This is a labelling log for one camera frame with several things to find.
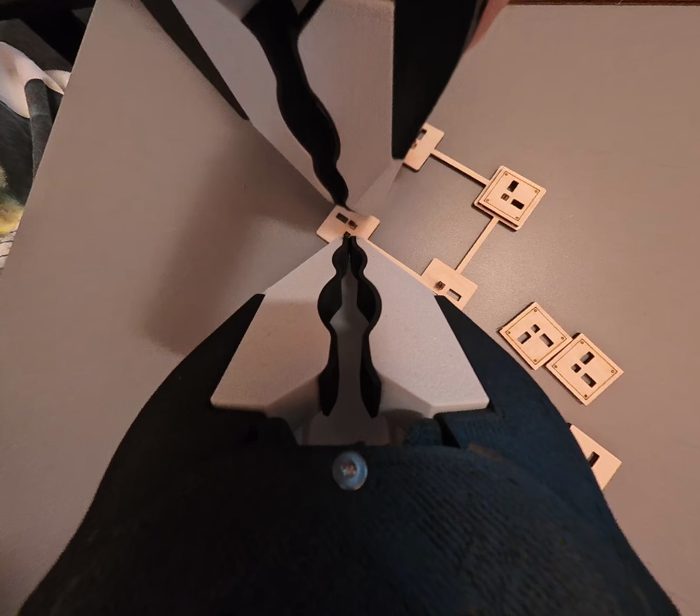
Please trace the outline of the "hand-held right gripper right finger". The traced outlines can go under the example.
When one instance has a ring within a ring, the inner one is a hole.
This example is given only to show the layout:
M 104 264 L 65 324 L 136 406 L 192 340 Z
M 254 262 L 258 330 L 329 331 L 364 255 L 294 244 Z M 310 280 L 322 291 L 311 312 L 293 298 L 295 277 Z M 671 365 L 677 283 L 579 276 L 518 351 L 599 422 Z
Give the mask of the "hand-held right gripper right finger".
M 367 240 L 350 239 L 357 308 L 367 322 L 361 397 L 371 417 L 431 419 L 488 407 L 441 299 Z

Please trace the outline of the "wooden four-square frame piece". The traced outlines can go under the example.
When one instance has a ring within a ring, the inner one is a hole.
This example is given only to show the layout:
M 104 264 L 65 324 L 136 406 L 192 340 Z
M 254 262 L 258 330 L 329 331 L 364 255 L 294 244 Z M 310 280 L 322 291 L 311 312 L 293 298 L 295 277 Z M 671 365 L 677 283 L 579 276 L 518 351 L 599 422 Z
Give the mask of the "wooden four-square frame piece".
M 418 173 L 429 160 L 434 160 L 444 167 L 447 167 L 452 172 L 455 172 L 456 174 L 459 174 L 463 178 L 476 184 L 480 188 L 481 192 L 495 173 L 490 177 L 485 177 L 475 170 L 470 169 L 458 160 L 448 156 L 440 150 L 440 143 L 442 139 L 444 139 L 444 132 L 442 130 L 437 129 L 428 123 L 424 124 L 414 144 L 411 146 L 406 157 L 403 159 L 402 165 L 409 171 Z M 468 265 L 471 263 L 474 257 L 477 256 L 477 253 L 483 247 L 486 240 L 497 226 L 503 226 L 513 233 L 517 232 L 510 229 L 496 218 L 493 218 L 485 212 L 476 209 L 474 206 L 473 208 L 480 214 L 487 216 L 489 220 L 485 227 L 480 231 L 475 241 L 470 245 L 459 264 L 454 268 L 448 266 L 447 263 L 438 258 L 433 258 L 423 272 L 418 273 L 412 270 L 407 265 L 398 261 L 396 257 L 384 251 L 381 247 L 371 241 L 371 237 L 380 226 L 379 218 L 372 215 L 360 214 L 339 206 L 335 206 L 332 209 L 328 217 L 320 225 L 316 234 L 325 243 L 331 243 L 337 238 L 344 236 L 355 236 L 365 239 L 365 241 L 372 246 L 376 252 L 387 258 L 394 265 L 398 266 L 400 270 L 407 273 L 410 277 L 426 286 L 436 296 L 446 297 L 453 305 L 456 306 L 458 310 L 462 312 L 465 310 L 469 301 L 476 294 L 478 289 L 477 284 L 465 276 Z

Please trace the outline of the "small wooden square tile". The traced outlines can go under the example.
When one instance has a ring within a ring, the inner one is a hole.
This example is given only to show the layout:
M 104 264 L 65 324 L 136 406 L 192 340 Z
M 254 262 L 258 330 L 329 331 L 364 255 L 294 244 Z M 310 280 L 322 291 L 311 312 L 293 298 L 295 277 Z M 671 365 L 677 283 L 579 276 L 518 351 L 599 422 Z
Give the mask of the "small wooden square tile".
M 544 366 L 573 340 L 538 303 L 517 314 L 499 334 L 532 370 Z
M 581 429 L 573 424 L 569 424 L 568 427 L 593 472 L 599 488 L 601 490 L 605 489 L 619 470 L 622 462 Z
M 506 166 L 500 166 L 473 206 L 518 231 L 546 194 L 546 190 Z
M 583 405 L 589 405 L 624 373 L 582 333 L 545 367 Z

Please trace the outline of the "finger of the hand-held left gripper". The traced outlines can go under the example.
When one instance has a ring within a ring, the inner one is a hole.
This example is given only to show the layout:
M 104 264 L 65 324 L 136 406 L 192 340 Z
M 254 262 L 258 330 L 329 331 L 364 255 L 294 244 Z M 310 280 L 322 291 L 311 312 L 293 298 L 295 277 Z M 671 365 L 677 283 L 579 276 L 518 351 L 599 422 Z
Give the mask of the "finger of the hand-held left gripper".
M 377 204 L 398 172 L 392 154 L 393 0 L 323 0 L 298 50 L 339 139 L 336 204 Z
M 334 204 L 349 189 L 341 143 L 311 88 L 298 48 L 302 16 L 293 0 L 171 0 L 255 129 Z

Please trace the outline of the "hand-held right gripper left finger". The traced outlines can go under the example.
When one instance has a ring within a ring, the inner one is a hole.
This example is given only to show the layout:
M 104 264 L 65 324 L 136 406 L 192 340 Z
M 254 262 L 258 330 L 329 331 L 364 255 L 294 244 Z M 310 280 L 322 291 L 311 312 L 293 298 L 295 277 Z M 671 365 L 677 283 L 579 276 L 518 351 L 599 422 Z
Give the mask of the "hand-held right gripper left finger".
M 216 408 L 268 417 L 314 417 L 321 409 L 319 376 L 331 334 L 319 315 L 322 288 L 337 275 L 327 244 L 263 294 L 212 397 Z

